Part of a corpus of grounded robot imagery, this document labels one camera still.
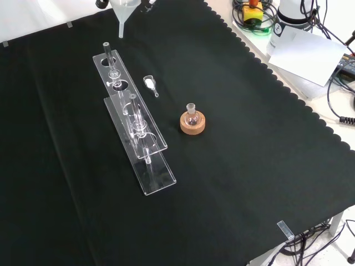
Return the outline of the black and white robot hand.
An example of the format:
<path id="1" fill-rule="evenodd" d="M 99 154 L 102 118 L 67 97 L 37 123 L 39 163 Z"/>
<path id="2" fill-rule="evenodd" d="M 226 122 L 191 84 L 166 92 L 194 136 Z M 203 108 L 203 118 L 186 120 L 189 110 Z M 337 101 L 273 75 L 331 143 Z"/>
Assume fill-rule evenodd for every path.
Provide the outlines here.
<path id="1" fill-rule="evenodd" d="M 149 12 L 153 8 L 154 3 L 155 3 L 155 0 L 141 0 L 141 7 L 140 7 L 141 12 L 143 12 L 143 13 Z M 95 1 L 95 5 L 99 9 L 106 9 L 108 4 L 109 4 L 109 0 L 96 0 Z"/>

